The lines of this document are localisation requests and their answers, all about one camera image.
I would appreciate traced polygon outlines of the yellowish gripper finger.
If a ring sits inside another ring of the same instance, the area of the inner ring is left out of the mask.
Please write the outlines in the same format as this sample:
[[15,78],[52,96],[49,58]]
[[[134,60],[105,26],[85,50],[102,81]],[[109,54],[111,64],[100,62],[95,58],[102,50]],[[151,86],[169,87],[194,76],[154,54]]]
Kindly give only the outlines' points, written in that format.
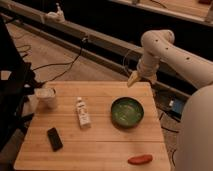
[[127,81],[127,86],[131,87],[136,82],[139,82],[141,80],[141,77],[137,71],[133,71]]

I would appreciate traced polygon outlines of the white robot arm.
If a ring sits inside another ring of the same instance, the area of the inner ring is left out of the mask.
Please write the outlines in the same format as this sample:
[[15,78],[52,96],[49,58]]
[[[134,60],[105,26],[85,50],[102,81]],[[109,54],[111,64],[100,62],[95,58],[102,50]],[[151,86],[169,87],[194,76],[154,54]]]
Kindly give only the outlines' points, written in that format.
[[177,139],[175,171],[213,171],[213,62],[173,45],[171,30],[150,30],[141,37],[143,55],[127,86],[141,78],[156,82],[163,60],[197,91],[187,100]]

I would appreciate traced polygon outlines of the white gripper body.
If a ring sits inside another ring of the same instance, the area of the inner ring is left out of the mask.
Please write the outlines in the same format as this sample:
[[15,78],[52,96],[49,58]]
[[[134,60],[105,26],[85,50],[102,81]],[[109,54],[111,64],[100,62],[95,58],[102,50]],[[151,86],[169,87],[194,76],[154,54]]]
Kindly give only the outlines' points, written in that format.
[[140,79],[145,79],[151,84],[157,82],[157,70],[159,59],[156,57],[142,57],[137,64],[137,72]]

